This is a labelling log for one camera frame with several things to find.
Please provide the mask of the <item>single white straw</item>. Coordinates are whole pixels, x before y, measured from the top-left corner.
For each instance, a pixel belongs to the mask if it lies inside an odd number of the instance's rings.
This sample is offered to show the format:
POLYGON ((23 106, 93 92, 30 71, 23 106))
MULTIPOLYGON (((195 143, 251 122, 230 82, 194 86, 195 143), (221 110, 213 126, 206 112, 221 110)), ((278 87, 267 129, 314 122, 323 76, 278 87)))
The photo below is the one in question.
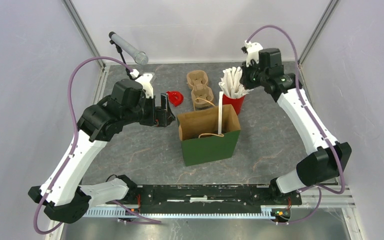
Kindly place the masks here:
POLYGON ((219 98, 218 98, 218 128, 217 128, 217 134, 221 137, 224 136, 222 133, 222 120, 223 120, 223 91, 219 92, 219 98))

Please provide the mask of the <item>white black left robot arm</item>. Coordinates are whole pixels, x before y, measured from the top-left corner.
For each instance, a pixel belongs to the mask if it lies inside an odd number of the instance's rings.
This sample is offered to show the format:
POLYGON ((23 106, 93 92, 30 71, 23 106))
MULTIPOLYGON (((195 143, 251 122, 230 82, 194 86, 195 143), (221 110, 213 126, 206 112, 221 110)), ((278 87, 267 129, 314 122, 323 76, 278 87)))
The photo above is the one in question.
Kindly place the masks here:
POLYGON ((175 120, 168 94, 162 93, 160 100, 156 105, 153 87, 145 76, 118 81, 110 95, 84 110, 56 170, 45 183, 31 187, 29 197, 48 218, 66 224, 110 201, 133 203, 137 190, 124 175, 95 185, 82 185, 81 180, 98 153, 124 126, 167 127, 175 120))

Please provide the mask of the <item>brown paper bag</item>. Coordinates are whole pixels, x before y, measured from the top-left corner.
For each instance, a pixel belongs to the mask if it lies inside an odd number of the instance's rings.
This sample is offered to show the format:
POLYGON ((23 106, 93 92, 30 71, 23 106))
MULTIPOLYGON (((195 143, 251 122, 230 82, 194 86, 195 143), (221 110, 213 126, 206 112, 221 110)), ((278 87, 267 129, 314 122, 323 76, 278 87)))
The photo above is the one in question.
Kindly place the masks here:
MULTIPOLYGON (((190 140, 205 133, 210 134, 210 137, 221 137, 218 135, 218 106, 178 114, 177 122, 181 141, 190 140)), ((222 105, 223 136, 240 130, 239 118, 233 106, 231 104, 222 105)))

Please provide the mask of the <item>dark translucent cup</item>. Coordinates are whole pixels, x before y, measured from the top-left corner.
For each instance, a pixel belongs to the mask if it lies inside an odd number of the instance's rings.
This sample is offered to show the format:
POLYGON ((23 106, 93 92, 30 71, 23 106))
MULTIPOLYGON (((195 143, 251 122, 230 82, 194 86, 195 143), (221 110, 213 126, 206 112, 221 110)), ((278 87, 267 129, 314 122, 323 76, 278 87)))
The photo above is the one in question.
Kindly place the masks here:
POLYGON ((200 139, 200 138, 205 138, 205 137, 207 137, 207 136, 210 136, 211 134, 209 134, 209 133, 202 133, 202 134, 199 134, 198 135, 198 139, 200 139))

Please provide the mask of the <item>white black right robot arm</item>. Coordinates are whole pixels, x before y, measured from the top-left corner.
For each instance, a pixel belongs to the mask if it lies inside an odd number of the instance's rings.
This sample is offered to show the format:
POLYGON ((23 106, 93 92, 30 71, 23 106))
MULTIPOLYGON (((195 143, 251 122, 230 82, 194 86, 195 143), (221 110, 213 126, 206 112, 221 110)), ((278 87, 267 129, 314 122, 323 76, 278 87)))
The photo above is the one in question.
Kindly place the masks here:
POLYGON ((348 142, 339 142, 322 123, 294 73, 285 73, 277 48, 242 47, 241 84, 246 89, 263 87, 284 110, 304 144, 307 157, 291 172, 270 182, 269 199, 282 204, 293 191, 320 187, 324 181, 344 177, 352 153, 348 142))

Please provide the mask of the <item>grey microphone on stand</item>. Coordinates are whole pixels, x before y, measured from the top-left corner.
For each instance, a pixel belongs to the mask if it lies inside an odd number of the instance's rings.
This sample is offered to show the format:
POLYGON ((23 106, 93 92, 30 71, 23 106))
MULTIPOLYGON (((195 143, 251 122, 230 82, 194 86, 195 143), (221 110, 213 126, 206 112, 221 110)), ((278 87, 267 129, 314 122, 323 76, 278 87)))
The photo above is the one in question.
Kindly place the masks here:
POLYGON ((113 31, 108 34, 108 37, 110 38, 110 44, 115 45, 116 50, 120 54, 123 63, 126 63, 126 60, 123 55, 123 52, 125 52, 132 57, 136 64, 141 66, 145 66, 148 64, 149 58, 145 52, 138 50, 113 31))

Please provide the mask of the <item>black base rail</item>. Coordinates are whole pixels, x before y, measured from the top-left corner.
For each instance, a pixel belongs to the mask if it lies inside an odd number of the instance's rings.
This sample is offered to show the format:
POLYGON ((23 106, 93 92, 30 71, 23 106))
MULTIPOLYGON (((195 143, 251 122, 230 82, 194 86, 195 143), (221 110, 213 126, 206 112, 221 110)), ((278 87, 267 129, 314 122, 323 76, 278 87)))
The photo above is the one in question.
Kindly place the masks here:
POLYGON ((120 200, 141 214, 256 214, 262 206, 301 205, 297 192, 274 193, 267 184, 144 184, 120 200))

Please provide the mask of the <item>red cylindrical straw holder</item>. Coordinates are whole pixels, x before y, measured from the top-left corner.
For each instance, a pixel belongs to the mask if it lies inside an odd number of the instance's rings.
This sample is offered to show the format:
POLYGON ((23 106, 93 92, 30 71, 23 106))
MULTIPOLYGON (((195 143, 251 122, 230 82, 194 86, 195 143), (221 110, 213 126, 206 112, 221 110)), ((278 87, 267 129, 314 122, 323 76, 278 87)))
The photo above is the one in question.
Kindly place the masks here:
POLYGON ((226 96, 225 94, 223 94, 223 96, 222 96, 222 104, 223 105, 232 105, 232 107, 234 108, 236 114, 239 115, 240 112, 241 112, 241 109, 242 109, 245 97, 246 96, 244 95, 244 96, 242 96, 240 98, 230 98, 230 97, 226 96))

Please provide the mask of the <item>brown cardboard cup carrier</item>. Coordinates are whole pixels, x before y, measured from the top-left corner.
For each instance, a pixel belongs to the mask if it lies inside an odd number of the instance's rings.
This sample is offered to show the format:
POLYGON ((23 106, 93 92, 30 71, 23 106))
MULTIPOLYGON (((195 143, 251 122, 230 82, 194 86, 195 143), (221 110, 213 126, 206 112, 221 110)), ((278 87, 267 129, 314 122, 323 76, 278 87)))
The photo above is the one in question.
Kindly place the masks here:
POLYGON ((214 93, 209 87, 209 78, 205 71, 193 70, 186 75, 186 80, 196 108, 203 109, 214 103, 214 93))

